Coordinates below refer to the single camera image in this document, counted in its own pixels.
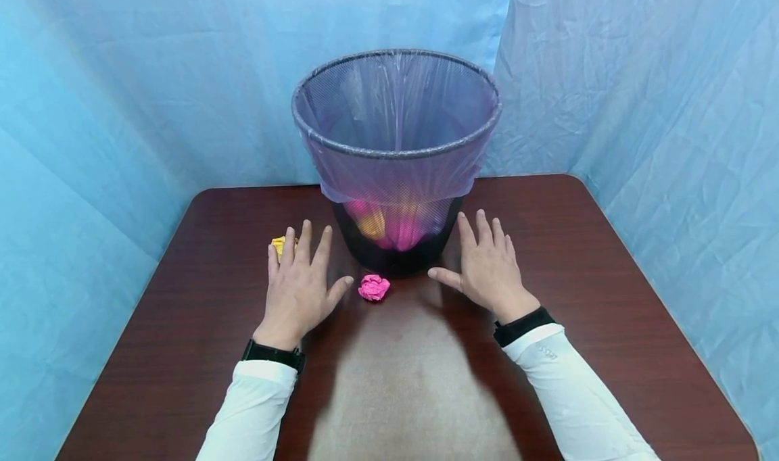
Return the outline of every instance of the hand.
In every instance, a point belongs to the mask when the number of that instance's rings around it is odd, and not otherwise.
[[[252,335],[257,344],[292,351],[308,331],[317,327],[352,286],[343,276],[327,290],[327,263],[333,229],[326,226],[311,260],[311,221],[303,221],[298,249],[294,230],[287,228],[281,264],[276,247],[268,245],[268,295],[265,317]]]
[[[471,301],[488,309],[501,324],[527,316],[540,307],[538,299],[525,290],[517,265],[517,253],[508,235],[503,235],[500,220],[492,220],[492,230],[483,210],[476,213],[479,242],[465,214],[457,215],[460,229],[463,272],[430,268],[427,275],[435,281],[464,293]]]

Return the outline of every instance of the wastebasket rim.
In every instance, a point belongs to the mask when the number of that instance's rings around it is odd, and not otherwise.
[[[352,147],[351,145],[344,145],[343,143],[335,142],[331,139],[324,137],[324,135],[318,133],[315,129],[311,128],[311,125],[306,123],[306,121],[303,120],[303,117],[301,117],[300,113],[298,112],[296,101],[298,100],[298,97],[300,96],[303,87],[306,86],[306,84],[309,81],[311,81],[314,77],[317,77],[319,74],[321,74],[326,70],[329,70],[332,67],[338,66],[340,64],[344,64],[349,61],[353,61],[358,58],[376,57],[376,56],[384,56],[384,55],[399,55],[399,54],[400,55],[427,55],[432,57],[443,58],[443,59],[450,60],[452,62],[456,62],[478,73],[478,75],[483,77],[492,87],[492,91],[495,93],[496,101],[497,101],[497,104],[492,109],[492,113],[490,114],[490,117],[487,119],[487,122],[485,124],[482,124],[481,127],[478,128],[475,132],[469,133],[465,135],[465,137],[459,140],[455,140],[455,142],[449,142],[443,145],[438,145],[437,147],[430,147],[427,149],[396,151],[396,150],[364,149],[364,148]],[[475,141],[479,137],[482,137],[482,135],[486,135],[488,133],[488,130],[496,125],[496,123],[498,122],[498,118],[500,118],[500,113],[502,111],[502,108],[503,108],[503,103],[501,102],[500,99],[500,92],[498,91],[498,85],[496,84],[495,80],[492,78],[492,75],[489,72],[475,65],[473,62],[467,61],[455,55],[446,54],[444,52],[436,52],[436,51],[429,51],[425,49],[412,49],[412,48],[380,49],[377,51],[358,52],[357,54],[339,57],[309,72],[308,75],[306,77],[303,77],[303,80],[298,83],[298,85],[294,88],[294,92],[292,93],[292,118],[294,119],[294,122],[296,122],[296,124],[298,125],[298,128],[301,128],[304,132],[306,132],[306,135],[309,139],[312,139],[314,140],[314,142],[320,143],[324,145],[324,147],[336,150],[337,152],[340,153],[345,153],[348,155],[357,155],[357,157],[382,159],[382,160],[409,160],[409,159],[417,159],[417,158],[424,158],[424,157],[432,157],[433,155],[447,153],[453,149],[462,147],[463,145],[467,145],[468,143]]]

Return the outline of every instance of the finger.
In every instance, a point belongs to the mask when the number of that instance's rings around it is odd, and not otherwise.
[[[288,227],[284,235],[284,247],[281,249],[281,267],[287,268],[294,261],[294,228]]]
[[[492,230],[489,229],[485,210],[476,211],[476,229],[479,231],[479,246],[492,245]]]
[[[275,246],[268,245],[268,281],[272,281],[278,271],[279,254],[276,252]]]
[[[447,270],[446,268],[433,267],[427,271],[427,276],[436,282],[452,287],[456,291],[463,291],[463,276],[457,272]]]
[[[294,261],[306,266],[311,265],[311,221],[309,220],[303,220],[298,247],[294,252]]]
[[[503,235],[503,226],[497,218],[492,220],[492,242],[498,250],[506,250],[506,236]]]
[[[460,247],[463,250],[476,246],[476,236],[473,236],[473,229],[471,223],[468,222],[468,218],[465,213],[460,211],[457,214],[457,229],[460,230]]]
[[[330,290],[327,292],[327,301],[332,303],[333,307],[335,307],[344,296],[346,291],[349,290],[349,287],[352,286],[352,283],[354,283],[354,278],[350,276],[343,276],[339,278],[336,283],[333,283],[333,286],[330,287]]]
[[[325,226],[325,230],[322,232],[322,239],[319,239],[319,246],[316,247],[316,253],[314,253],[314,259],[311,262],[311,266],[318,268],[321,271],[327,271],[327,263],[330,260],[330,245],[333,242],[333,229],[331,226]]]
[[[514,244],[511,241],[511,236],[506,235],[506,252],[508,253],[509,257],[511,257],[511,261],[514,262],[514,265],[519,268],[519,265],[517,264],[517,252],[514,250]]]

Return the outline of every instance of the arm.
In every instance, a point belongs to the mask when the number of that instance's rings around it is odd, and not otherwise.
[[[431,268],[429,276],[464,293],[498,319],[496,339],[538,395],[566,461],[645,461],[657,456],[598,375],[522,284],[517,254],[500,221],[476,214],[478,242],[457,217],[462,273]]]
[[[197,461],[272,460],[298,372],[275,362],[239,362]]]
[[[533,385],[565,460],[658,459],[614,395],[568,342],[562,326],[550,322],[535,327],[503,351]]]
[[[308,331],[332,313],[354,282],[350,276],[341,277],[327,290],[333,230],[325,227],[313,259],[311,234],[311,222],[303,221],[296,249],[294,230],[288,228],[281,258],[275,247],[268,246],[265,317],[252,335],[254,345],[292,352]],[[197,460],[272,460],[297,377],[296,369],[275,360],[239,362]]]

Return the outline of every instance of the wrist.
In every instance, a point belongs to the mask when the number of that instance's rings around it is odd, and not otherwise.
[[[252,334],[252,341],[262,346],[292,351],[298,347],[301,337],[289,329],[272,327],[265,322],[260,323]]]
[[[505,297],[509,299],[501,304],[500,307],[492,311],[495,314],[495,318],[500,324],[510,324],[517,319],[538,311],[540,308],[540,302],[528,291],[522,291],[518,294],[513,294],[511,297]]]

